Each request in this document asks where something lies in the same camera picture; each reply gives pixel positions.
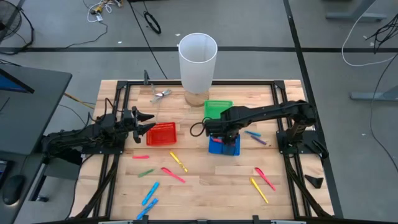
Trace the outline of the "grey table foot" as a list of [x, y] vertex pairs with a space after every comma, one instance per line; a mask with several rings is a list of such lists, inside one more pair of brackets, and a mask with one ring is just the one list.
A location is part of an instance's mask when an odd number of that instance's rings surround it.
[[398, 101], [398, 85], [385, 92], [351, 92], [349, 97], [352, 100]]
[[353, 22], [381, 22], [387, 18], [385, 14], [368, 12], [375, 2], [376, 0], [362, 0], [353, 12], [328, 12], [325, 18]]

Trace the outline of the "desk monitor screen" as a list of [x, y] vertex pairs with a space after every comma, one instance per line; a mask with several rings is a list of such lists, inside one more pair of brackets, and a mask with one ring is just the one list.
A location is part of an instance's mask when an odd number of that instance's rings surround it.
[[0, 90], [34, 93], [34, 89], [0, 68]]

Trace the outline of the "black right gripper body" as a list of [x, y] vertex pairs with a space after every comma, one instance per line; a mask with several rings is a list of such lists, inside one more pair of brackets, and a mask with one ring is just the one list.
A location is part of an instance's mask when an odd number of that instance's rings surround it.
[[241, 129], [241, 121], [239, 119], [220, 119], [221, 131], [220, 136], [224, 144], [234, 144], [239, 130]]

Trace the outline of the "blue plastic basket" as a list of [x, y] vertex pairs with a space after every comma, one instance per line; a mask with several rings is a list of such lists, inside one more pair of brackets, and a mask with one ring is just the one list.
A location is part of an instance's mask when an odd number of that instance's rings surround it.
[[[223, 145], [224, 143], [213, 142], [211, 139], [213, 137], [209, 137], [209, 146], [208, 152], [212, 154], [223, 154]], [[236, 145], [236, 154], [235, 155], [226, 155], [226, 156], [238, 156], [240, 155], [240, 136], [238, 136], [235, 140]]]

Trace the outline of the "grey desk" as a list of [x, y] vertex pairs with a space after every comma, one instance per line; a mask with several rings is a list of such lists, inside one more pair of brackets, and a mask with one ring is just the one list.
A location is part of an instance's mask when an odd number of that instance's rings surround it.
[[41, 140], [72, 74], [0, 65], [34, 93], [0, 90], [0, 152], [29, 155]]

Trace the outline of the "blue highlighter marker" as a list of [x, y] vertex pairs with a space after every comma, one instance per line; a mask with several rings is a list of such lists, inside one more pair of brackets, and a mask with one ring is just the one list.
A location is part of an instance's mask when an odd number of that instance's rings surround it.
[[159, 201], [158, 198], [153, 199], [153, 201], [151, 201], [151, 203], [148, 204], [148, 206], [146, 206], [146, 207], [138, 214], [138, 216], [136, 217], [136, 219], [137, 219], [137, 220], [141, 220], [141, 219], [144, 217], [144, 215], [146, 215], [146, 214], [157, 204], [158, 201]]
[[157, 190], [158, 187], [159, 187], [159, 182], [155, 182], [154, 185], [149, 190], [148, 194], [143, 199], [143, 201], [141, 203], [142, 206], [144, 206], [148, 203], [149, 199], [153, 196], [154, 192]]

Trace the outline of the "yellow highlighter marker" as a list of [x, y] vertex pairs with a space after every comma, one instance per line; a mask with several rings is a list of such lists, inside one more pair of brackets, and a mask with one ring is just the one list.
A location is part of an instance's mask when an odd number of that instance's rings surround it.
[[269, 203], [268, 199], [266, 198], [266, 196], [264, 195], [264, 193], [262, 192], [262, 190], [260, 189], [260, 187], [258, 186], [257, 182], [254, 180], [253, 177], [249, 178], [250, 183], [254, 186], [254, 188], [259, 192], [260, 196], [262, 197], [262, 199], [265, 201], [265, 203]]
[[172, 158], [176, 161], [176, 163], [184, 170], [184, 172], [188, 172], [187, 168], [184, 166], [184, 164], [180, 161], [180, 159], [172, 152], [170, 151], [169, 154], [172, 156]]

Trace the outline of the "black floor fan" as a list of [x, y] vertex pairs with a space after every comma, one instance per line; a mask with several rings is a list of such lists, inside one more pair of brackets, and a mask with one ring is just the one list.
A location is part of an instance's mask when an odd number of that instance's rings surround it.
[[0, 43], [16, 34], [21, 23], [20, 9], [7, 0], [0, 0]]

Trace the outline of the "green plastic basket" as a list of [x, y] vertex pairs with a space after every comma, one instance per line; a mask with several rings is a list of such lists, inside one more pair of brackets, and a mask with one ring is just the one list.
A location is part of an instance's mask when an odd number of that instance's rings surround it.
[[211, 119], [220, 119], [221, 113], [233, 106], [229, 100], [206, 100], [204, 108], [204, 117]]

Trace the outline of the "black computer mouse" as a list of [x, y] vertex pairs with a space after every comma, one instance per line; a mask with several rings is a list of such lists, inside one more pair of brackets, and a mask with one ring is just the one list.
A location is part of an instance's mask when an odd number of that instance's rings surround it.
[[16, 203], [20, 199], [24, 183], [25, 177], [23, 175], [12, 176], [3, 188], [2, 201], [6, 205]]

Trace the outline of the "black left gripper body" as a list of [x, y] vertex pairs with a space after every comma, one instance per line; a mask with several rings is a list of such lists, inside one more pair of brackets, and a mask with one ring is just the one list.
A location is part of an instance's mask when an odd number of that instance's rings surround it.
[[139, 125], [136, 114], [136, 107], [132, 107], [131, 110], [125, 109], [122, 114], [121, 122], [128, 132], [132, 132], [135, 143], [140, 143]]

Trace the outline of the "white lamp with wooden base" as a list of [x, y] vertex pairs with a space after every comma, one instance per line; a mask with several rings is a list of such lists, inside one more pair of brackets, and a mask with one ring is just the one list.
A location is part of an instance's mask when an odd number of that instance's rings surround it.
[[218, 45], [204, 33], [183, 37], [178, 45], [180, 77], [188, 105], [201, 107], [209, 99], [215, 72]]

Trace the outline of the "dark keyboard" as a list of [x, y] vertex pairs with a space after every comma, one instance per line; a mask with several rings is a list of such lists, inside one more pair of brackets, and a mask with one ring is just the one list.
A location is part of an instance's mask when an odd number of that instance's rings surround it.
[[0, 159], [0, 188], [7, 178], [8, 172], [12, 169], [13, 162]]

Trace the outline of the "red plastic basket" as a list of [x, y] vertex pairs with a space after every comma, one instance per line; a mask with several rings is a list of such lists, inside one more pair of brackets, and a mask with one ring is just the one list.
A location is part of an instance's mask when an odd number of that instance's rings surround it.
[[146, 133], [148, 146], [166, 146], [177, 142], [176, 125], [171, 123], [159, 123]]

